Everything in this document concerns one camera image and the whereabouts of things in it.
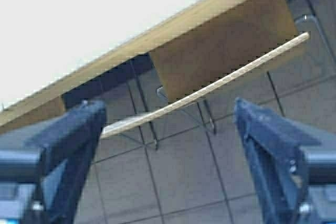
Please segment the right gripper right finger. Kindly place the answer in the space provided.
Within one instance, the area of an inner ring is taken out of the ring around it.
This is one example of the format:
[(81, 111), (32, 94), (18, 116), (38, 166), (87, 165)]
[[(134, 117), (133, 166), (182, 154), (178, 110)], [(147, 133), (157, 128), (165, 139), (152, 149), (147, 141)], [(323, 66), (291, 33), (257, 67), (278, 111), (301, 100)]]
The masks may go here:
[(335, 134), (237, 98), (263, 223), (335, 223)]

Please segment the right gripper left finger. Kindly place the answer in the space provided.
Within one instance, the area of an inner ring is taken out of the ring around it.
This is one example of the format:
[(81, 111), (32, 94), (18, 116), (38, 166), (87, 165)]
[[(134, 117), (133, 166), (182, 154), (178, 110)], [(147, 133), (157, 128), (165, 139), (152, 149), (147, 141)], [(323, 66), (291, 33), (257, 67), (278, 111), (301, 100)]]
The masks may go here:
[(1, 223), (73, 223), (106, 105), (83, 101), (65, 114), (1, 135)]

